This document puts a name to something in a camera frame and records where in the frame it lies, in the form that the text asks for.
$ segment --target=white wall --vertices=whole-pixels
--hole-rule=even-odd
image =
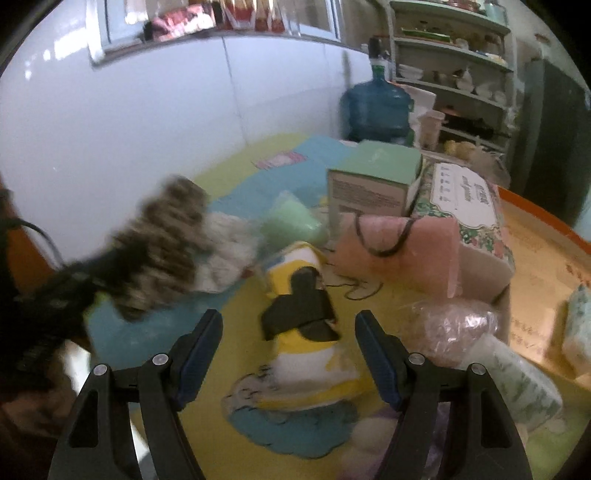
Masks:
[[[550,40],[550,57],[548,60],[583,88],[587,88],[585,80],[573,59],[556,35],[550,30],[550,27],[540,17],[526,7],[521,0],[499,0],[499,3],[507,9],[509,26],[517,42],[517,64],[520,77],[525,63],[537,55],[538,44],[535,34],[542,34]]]
[[[367,56],[284,38],[215,38],[90,63],[85,0],[64,0],[0,78],[0,173],[66,259],[101,247],[171,173],[280,132],[338,136]]]

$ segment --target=tissue box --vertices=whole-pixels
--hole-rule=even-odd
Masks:
[[[591,291],[584,285],[569,298],[562,353],[577,376],[591,373]]]
[[[562,397],[552,380],[491,334],[484,334],[472,345],[458,368],[465,370],[475,362],[490,373],[513,421],[523,423],[529,431],[562,408]]]
[[[415,148],[364,140],[328,171],[329,223],[339,233],[342,212],[406,216],[417,194],[423,157]]]
[[[413,217],[423,216],[457,219],[462,296],[493,302],[515,273],[496,186],[469,168],[429,163],[413,209]]]

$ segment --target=blue water bottle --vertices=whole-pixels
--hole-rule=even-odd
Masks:
[[[413,110],[414,102],[404,89],[386,81],[387,62],[381,58],[379,38],[370,38],[368,48],[374,77],[349,89],[341,102],[343,120],[348,127],[346,138],[355,142],[377,140],[412,146],[408,113]]]

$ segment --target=shelf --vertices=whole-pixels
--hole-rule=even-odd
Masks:
[[[497,150],[499,152],[505,151],[504,147],[501,147],[500,145],[496,145],[492,142],[489,142],[488,140],[483,140],[480,137],[475,137],[474,135],[467,134],[466,132],[462,132],[461,130],[454,130],[453,128],[442,127],[441,131],[447,132],[452,135],[457,135],[458,137],[465,138],[466,140],[470,140],[474,143],[480,142],[481,145],[484,145],[485,147],[488,147],[492,150]]]
[[[455,93],[456,95],[461,95],[461,96],[464,96],[467,98],[471,98],[472,100],[476,100],[478,102],[487,103],[488,105],[497,107],[503,111],[507,110],[507,107],[505,105],[501,105],[500,103],[493,102],[492,100],[487,100],[486,98],[480,97],[478,95],[474,95],[473,93],[468,93],[468,92],[465,92],[464,90],[460,90],[460,89],[453,88],[453,87],[448,87],[446,85],[439,85],[437,83],[424,82],[422,80],[408,80],[408,79],[403,79],[402,77],[396,77],[394,80],[398,83],[408,83],[409,85],[416,85],[417,87],[424,87],[427,90],[434,89],[434,90],[442,90],[444,92],[452,92],[452,93]]]
[[[463,50],[462,48],[456,47],[452,44],[438,43],[429,40],[421,40],[419,38],[407,37],[395,37],[394,42],[405,47],[423,48],[425,50],[434,50],[437,52],[449,52],[454,55],[465,57],[475,63],[484,64],[488,67],[498,69],[502,72],[513,72],[513,69],[506,65],[502,65],[494,60],[489,59],[488,57],[485,57],[484,55],[480,55],[479,53],[470,50]]]
[[[498,35],[507,35],[508,33],[511,33],[511,29],[506,25],[495,22],[484,15],[476,14],[461,8],[448,7],[447,5],[436,4],[434,2],[421,2],[419,0],[392,0],[390,6],[392,6],[396,12],[419,13],[451,18],[453,20],[485,28]]]

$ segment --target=window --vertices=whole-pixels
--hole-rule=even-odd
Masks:
[[[278,5],[287,34],[341,39],[340,0],[87,0],[90,54],[100,63],[152,41],[211,29],[224,34],[226,28],[231,29],[224,19],[224,7],[255,12],[257,1],[268,4],[270,11],[274,11],[274,2]]]
[[[338,7],[335,0],[286,0],[287,10],[293,5],[300,32],[313,37],[340,39]]]

